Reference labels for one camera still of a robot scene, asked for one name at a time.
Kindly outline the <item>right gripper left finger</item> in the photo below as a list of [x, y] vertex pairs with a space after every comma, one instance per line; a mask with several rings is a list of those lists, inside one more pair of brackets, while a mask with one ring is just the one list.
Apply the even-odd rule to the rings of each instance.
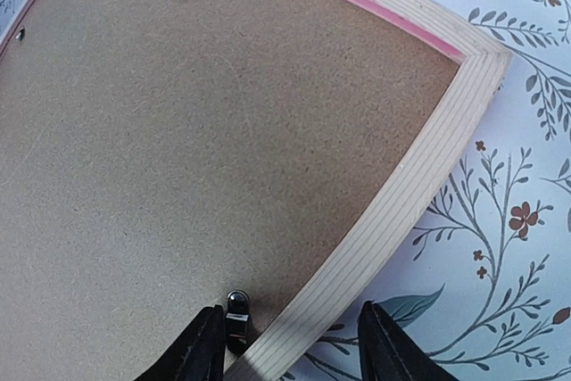
[[222, 381], [225, 350], [223, 307], [204, 307], [136, 381]]

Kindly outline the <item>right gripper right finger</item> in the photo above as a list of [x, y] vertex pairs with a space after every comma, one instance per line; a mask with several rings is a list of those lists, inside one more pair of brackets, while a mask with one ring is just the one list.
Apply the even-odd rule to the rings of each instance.
[[360, 373], [369, 381], [453, 381], [378, 304], [363, 304], [358, 320]]

